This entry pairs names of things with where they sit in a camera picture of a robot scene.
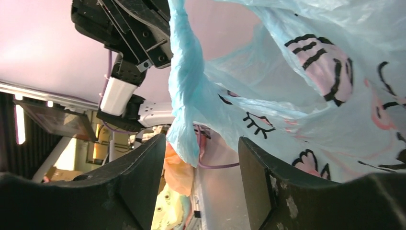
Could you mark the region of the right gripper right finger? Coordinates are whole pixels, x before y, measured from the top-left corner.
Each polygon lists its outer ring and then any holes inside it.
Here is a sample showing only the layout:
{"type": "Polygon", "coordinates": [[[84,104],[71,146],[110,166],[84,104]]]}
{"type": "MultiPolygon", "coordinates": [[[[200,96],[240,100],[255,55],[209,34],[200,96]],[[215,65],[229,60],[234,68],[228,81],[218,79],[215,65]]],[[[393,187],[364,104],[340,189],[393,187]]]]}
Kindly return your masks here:
{"type": "Polygon", "coordinates": [[[372,173],[336,183],[238,142],[249,225],[253,230],[403,230],[406,176],[372,173]]]}

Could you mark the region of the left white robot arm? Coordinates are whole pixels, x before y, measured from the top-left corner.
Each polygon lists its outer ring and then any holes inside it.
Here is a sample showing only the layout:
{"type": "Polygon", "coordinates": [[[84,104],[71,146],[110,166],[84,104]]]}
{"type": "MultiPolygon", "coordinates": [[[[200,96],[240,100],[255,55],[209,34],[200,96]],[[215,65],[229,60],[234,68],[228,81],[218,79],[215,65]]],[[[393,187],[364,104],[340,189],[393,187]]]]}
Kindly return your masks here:
{"type": "Polygon", "coordinates": [[[168,103],[135,95],[151,67],[170,66],[169,5],[166,0],[75,0],[76,30],[117,53],[109,62],[97,117],[126,132],[173,122],[168,103]]]}

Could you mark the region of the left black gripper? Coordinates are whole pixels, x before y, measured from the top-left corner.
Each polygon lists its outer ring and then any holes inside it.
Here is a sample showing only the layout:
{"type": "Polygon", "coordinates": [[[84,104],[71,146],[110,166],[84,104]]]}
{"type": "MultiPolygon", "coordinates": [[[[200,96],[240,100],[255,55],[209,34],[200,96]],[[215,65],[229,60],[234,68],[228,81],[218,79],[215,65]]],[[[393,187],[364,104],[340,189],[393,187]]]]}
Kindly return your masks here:
{"type": "Polygon", "coordinates": [[[145,68],[170,66],[169,5],[166,0],[74,0],[71,20],[82,35],[145,68]]]}

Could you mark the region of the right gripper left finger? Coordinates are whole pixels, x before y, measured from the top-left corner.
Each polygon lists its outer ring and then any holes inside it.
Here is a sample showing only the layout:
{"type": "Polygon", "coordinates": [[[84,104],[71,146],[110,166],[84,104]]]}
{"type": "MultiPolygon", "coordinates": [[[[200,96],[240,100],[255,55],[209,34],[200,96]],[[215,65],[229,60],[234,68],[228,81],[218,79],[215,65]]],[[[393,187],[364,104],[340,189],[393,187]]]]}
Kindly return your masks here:
{"type": "Polygon", "coordinates": [[[3,230],[148,230],[165,156],[160,134],[72,181],[0,175],[3,230]]]}

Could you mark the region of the light blue plastic bag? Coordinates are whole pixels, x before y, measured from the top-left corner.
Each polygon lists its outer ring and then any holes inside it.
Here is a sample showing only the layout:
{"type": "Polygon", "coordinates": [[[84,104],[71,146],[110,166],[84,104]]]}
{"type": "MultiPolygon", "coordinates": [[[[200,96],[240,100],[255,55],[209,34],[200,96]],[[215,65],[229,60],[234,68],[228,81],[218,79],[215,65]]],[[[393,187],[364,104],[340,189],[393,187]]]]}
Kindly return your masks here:
{"type": "Polygon", "coordinates": [[[194,123],[234,150],[251,139],[309,174],[346,182],[406,171],[406,3],[242,0],[250,43],[205,61],[182,0],[169,1],[174,122],[168,141],[198,164],[194,123]]]}

